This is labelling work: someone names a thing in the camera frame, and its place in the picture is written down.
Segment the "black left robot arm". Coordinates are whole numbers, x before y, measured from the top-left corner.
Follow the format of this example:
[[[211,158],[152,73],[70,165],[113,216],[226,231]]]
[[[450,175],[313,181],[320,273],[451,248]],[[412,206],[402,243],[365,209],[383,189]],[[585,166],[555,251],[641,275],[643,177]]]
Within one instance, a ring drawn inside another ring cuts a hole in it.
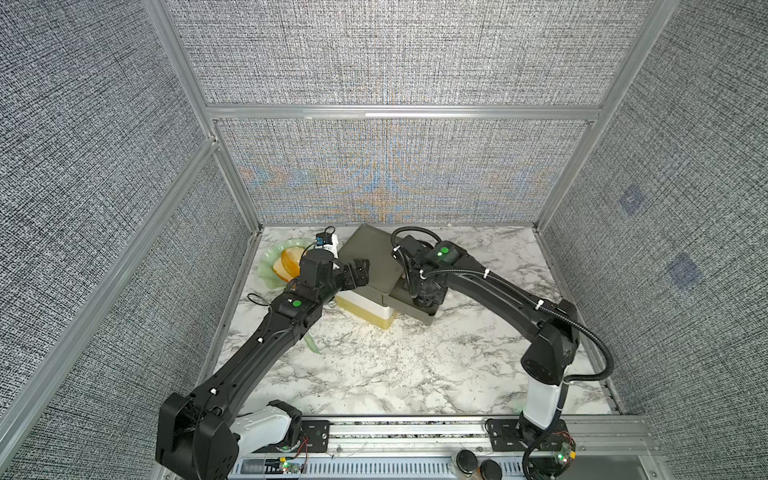
[[[340,291],[368,284],[370,262],[342,264],[332,252],[311,250],[300,274],[274,298],[255,333],[189,394],[173,393],[158,415],[155,460],[183,479],[224,479],[244,437],[232,431],[245,400],[276,361],[321,318]]]

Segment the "grey three-drawer storage box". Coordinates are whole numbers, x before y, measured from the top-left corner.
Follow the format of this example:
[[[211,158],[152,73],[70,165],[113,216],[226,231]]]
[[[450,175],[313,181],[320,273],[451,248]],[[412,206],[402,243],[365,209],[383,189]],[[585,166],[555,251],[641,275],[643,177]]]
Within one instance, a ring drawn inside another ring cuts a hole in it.
[[[432,325],[437,307],[413,303],[405,286],[403,268],[391,251],[388,232],[367,224],[359,226],[341,246],[339,259],[343,263],[368,260],[369,280],[365,286],[338,293],[337,305],[382,330],[390,328],[397,314]]]

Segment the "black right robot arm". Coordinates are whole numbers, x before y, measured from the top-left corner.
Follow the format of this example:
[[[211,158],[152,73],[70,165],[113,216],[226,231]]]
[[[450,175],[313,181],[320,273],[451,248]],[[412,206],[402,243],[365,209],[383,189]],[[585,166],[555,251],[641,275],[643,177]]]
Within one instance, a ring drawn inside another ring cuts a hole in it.
[[[528,340],[520,360],[528,376],[527,399],[517,423],[517,437],[525,447],[522,472],[527,479],[557,478],[576,453],[562,419],[568,390],[576,382],[611,376],[615,360],[608,346],[576,320],[573,304],[553,303],[524,290],[429,229],[400,227],[391,233],[390,243],[414,305],[439,307],[454,290]]]

